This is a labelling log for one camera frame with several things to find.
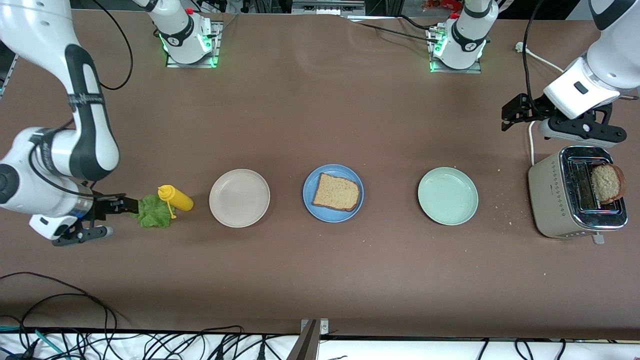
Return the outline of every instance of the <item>white cable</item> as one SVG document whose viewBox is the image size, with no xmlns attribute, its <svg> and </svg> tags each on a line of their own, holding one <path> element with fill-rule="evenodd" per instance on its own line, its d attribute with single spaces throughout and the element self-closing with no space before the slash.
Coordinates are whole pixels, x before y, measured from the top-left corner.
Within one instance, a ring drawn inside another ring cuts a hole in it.
<svg viewBox="0 0 640 360">
<path fill-rule="evenodd" d="M 533 151 L 533 134 L 531 133 L 531 128 L 533 127 L 533 124 L 535 124 L 535 121 L 532 121 L 529 124 L 529 150 L 531 151 L 531 166 L 536 164 L 536 159 L 534 157 L 534 151 Z"/>
<path fill-rule="evenodd" d="M 519 53 L 521 53 L 521 52 L 522 52 L 522 42 L 518 42 L 518 43 L 516 43 L 516 51 L 517 51 L 517 52 L 519 52 Z M 543 59 L 543 58 L 539 57 L 538 55 L 534 54 L 531 50 L 529 50 L 529 47 L 528 47 L 528 46 L 527 46 L 527 54 L 529 54 L 529 55 L 531 55 L 533 58 L 536 58 L 536 59 L 538 59 L 539 61 L 542 61 L 543 63 L 545 63 L 545 64 L 547 64 L 547 65 L 551 66 L 552 68 L 554 68 L 554 69 L 558 70 L 559 72 L 564 72 L 564 70 L 563 70 L 561 67 L 559 67 L 559 66 L 557 66 L 557 65 L 553 64 L 551 61 L 547 61 L 547 60 L 545 60 L 545 59 Z"/>
</svg>

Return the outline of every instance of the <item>blue plate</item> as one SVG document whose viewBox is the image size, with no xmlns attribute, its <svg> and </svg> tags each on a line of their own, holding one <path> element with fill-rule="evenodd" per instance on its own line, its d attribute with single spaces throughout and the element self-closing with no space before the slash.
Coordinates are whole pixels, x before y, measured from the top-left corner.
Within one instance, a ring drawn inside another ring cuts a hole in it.
<svg viewBox="0 0 640 360">
<path fill-rule="evenodd" d="M 360 200 L 353 211 L 339 211 L 313 205 L 314 197 L 318 190 L 318 184 L 320 183 L 320 174 L 322 173 L 335 177 L 343 177 L 344 179 L 349 179 L 358 185 L 360 189 Z M 336 164 L 323 165 L 312 171 L 307 177 L 305 187 L 302 189 L 302 199 L 305 201 L 307 210 L 309 210 L 311 215 L 316 218 L 324 222 L 343 222 L 355 215 L 358 210 L 360 210 L 360 207 L 362 207 L 362 202 L 364 201 L 364 186 L 362 186 L 362 181 L 358 175 L 356 175 L 356 173 L 350 168 Z"/>
</svg>

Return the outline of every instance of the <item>toaster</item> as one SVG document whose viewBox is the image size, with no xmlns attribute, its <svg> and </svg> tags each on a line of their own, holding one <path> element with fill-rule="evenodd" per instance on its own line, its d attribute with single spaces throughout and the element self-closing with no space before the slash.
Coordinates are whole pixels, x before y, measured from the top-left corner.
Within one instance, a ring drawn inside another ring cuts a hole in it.
<svg viewBox="0 0 640 360">
<path fill-rule="evenodd" d="M 529 195 L 538 230 L 565 240 L 592 236 L 601 245 L 602 233 L 624 227 L 624 200 L 603 205 L 591 184 L 593 168 L 611 163 L 611 155 L 602 148 L 569 146 L 532 166 Z"/>
</svg>

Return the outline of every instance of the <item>white floor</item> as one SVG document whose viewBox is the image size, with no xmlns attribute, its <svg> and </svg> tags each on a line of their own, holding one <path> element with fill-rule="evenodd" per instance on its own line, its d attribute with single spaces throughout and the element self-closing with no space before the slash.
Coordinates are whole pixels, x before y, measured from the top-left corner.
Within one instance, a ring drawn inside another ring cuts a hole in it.
<svg viewBox="0 0 640 360">
<path fill-rule="evenodd" d="M 116 337 L 129 337 L 135 334 L 117 334 Z M 70 346 L 76 344 L 76 335 L 66 335 Z M 176 348 L 184 339 L 190 337 L 190 334 L 181 335 L 176 340 L 167 344 L 169 349 Z M 204 350 L 204 359 L 211 351 L 220 343 L 222 335 L 206 335 L 204 340 L 198 339 L 194 341 L 180 355 L 184 360 L 200 359 Z M 35 335 L 30 335 L 33 341 L 37 339 Z M 91 340 L 95 341 L 104 338 L 104 334 L 94 334 Z M 52 343 L 64 349 L 65 346 L 61 340 L 60 334 L 50 334 L 47 339 Z M 114 340 L 113 348 L 124 360 L 141 360 L 143 359 L 145 343 L 150 339 L 148 336 L 138 336 L 128 340 Z M 262 338 L 258 335 L 251 336 L 240 342 L 238 352 L 242 352 L 248 346 L 259 343 Z M 297 336 L 283 336 L 268 340 L 269 346 L 282 358 L 286 359 L 289 351 L 293 347 Z M 553 360 L 556 359 L 561 348 L 560 343 L 533 343 L 529 342 L 533 356 L 537 360 Z M 346 356 L 345 360 L 477 360 L 479 351 L 483 345 L 482 341 L 366 341 L 366 340 L 330 340 L 321 342 L 319 346 L 318 360 L 336 359 Z M 20 345 L 17 334 L 0 334 L 0 347 L 7 349 L 14 354 L 22 354 L 24 348 Z M 105 342 L 101 341 L 95 345 L 96 349 L 102 353 Z M 521 351 L 528 357 L 525 347 L 520 344 Z M 225 360 L 234 358 L 235 347 L 225 347 L 228 352 L 225 354 Z M 254 346 L 240 355 L 238 360 L 256 360 L 259 346 Z M 45 359 L 46 357 L 56 355 L 56 351 L 50 346 L 40 341 L 36 347 L 35 357 Z M 160 348 L 152 357 L 147 359 L 164 359 L 169 354 L 166 349 Z M 88 360 L 98 360 L 94 352 L 87 354 Z M 108 353 L 106 359 L 117 360 L 113 353 Z M 171 360 L 179 360 L 178 356 L 170 356 Z M 276 357 L 267 349 L 267 360 L 277 360 Z M 520 356 L 516 353 L 513 342 L 510 341 L 492 341 L 486 348 L 482 360 L 520 360 Z M 637 360 L 640 359 L 640 345 L 638 344 L 610 344 L 610 343 L 567 343 L 566 350 L 561 358 L 562 360 Z"/>
</svg>

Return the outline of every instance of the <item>toasted bread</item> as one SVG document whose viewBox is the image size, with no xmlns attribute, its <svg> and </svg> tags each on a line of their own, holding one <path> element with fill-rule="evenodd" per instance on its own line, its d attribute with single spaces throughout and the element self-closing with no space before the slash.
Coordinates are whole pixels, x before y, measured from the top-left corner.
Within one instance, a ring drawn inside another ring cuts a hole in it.
<svg viewBox="0 0 640 360">
<path fill-rule="evenodd" d="M 622 198 L 627 187 L 622 170 L 613 164 L 595 167 L 591 173 L 591 183 L 602 205 Z"/>
<path fill-rule="evenodd" d="M 353 211 L 360 200 L 360 188 L 342 177 L 320 174 L 313 205 L 340 211 Z"/>
</svg>

